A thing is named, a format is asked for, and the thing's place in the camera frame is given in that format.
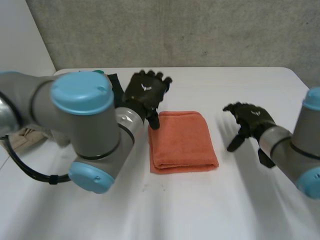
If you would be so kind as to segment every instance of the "silver metal cylinder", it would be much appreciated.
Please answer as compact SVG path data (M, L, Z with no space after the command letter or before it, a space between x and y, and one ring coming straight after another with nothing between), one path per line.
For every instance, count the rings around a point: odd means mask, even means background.
M18 131L19 127L15 113L0 97L0 137Z
M259 140L261 150L271 159L273 147L283 139L292 136L291 132L281 126L274 126L266 130Z
M115 115L116 121L130 131L135 140L138 139L144 126L141 117L127 107L116 108Z

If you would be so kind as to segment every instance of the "white wall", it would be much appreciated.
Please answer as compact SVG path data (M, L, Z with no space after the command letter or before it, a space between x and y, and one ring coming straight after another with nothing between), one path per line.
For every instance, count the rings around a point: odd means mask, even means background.
M25 0L0 0L0 71L56 72Z

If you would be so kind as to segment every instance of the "gray robot arm segment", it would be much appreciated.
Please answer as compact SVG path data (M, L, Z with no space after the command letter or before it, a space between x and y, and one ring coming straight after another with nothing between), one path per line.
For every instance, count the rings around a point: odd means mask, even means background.
M99 194L110 188L143 120L132 109L115 110L106 76L75 72L34 77L8 72L0 74L0 89L1 136L29 124L63 132L78 155L69 169L71 180Z
M319 111L303 106L293 135L274 126L259 139L263 152L301 192L313 199L320 199L319 119Z

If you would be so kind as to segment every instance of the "light blue joint cap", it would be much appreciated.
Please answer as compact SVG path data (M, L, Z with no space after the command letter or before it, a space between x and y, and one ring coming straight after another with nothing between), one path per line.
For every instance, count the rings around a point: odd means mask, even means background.
M302 174L296 187L312 199L320 199L320 167L312 168Z
M312 88L307 92L303 106L310 110L320 111L320 87Z
M72 72L52 84L51 100L66 113L86 116L112 106L114 93L105 75L93 71Z
M115 182L105 171L76 161L71 164L68 175L80 188L96 194L104 194Z

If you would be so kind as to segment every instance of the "black cable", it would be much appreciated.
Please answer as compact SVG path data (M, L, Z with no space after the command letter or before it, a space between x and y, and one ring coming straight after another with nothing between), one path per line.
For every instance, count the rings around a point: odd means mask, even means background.
M65 183L70 181L70 178L67 174L58 176L58 175L45 175L40 172L33 170L32 168L28 167L21 159L18 157L16 152L11 146L9 141L9 137L6 135L1 138L3 140L4 146L9 153L12 160L18 165L18 167L29 177L39 182L49 183L50 185L56 185L58 183Z

